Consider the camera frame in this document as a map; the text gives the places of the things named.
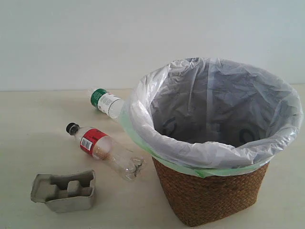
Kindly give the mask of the red label plastic bottle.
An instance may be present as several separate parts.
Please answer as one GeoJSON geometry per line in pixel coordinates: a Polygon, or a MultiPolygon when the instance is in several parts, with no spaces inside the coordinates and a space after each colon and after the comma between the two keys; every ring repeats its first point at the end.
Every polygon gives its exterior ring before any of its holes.
{"type": "Polygon", "coordinates": [[[107,164],[125,180],[135,180],[145,166],[142,157],[137,157],[97,128],[80,127],[76,123],[69,123],[66,132],[75,138],[81,150],[107,164]]]}

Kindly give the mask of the green label plastic bottle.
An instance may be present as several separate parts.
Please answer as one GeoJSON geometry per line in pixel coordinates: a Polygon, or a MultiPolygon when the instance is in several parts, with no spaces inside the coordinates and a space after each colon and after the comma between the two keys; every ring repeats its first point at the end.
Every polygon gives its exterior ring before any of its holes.
{"type": "Polygon", "coordinates": [[[90,102],[97,110],[106,114],[115,122],[119,122],[119,117],[125,101],[102,88],[90,90],[90,102]]]}

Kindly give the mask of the translucent white bin liner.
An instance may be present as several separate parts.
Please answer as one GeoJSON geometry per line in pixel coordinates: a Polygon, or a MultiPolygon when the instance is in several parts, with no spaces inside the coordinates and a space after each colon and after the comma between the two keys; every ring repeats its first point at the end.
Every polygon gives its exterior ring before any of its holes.
{"type": "Polygon", "coordinates": [[[202,178],[259,169],[296,139],[302,120],[290,84],[220,58],[176,60],[145,75],[120,114],[125,132],[154,159],[202,178]]]}

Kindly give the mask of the grey cardboard pulp tray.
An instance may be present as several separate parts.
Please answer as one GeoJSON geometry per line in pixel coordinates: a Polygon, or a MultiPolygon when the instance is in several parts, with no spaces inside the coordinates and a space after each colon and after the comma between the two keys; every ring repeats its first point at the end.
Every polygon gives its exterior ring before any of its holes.
{"type": "Polygon", "coordinates": [[[65,176],[38,174],[30,198],[55,213],[88,210],[95,201],[95,181],[94,170],[65,176]]]}

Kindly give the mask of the woven wicker waste basket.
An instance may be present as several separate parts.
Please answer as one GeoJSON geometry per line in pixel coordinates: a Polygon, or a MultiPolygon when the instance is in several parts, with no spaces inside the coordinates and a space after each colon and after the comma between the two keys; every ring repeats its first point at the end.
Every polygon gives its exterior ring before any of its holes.
{"type": "Polygon", "coordinates": [[[156,159],[153,163],[173,212],[190,227],[223,219],[252,206],[268,169],[264,165],[244,175],[200,178],[177,172],[156,159]]]}

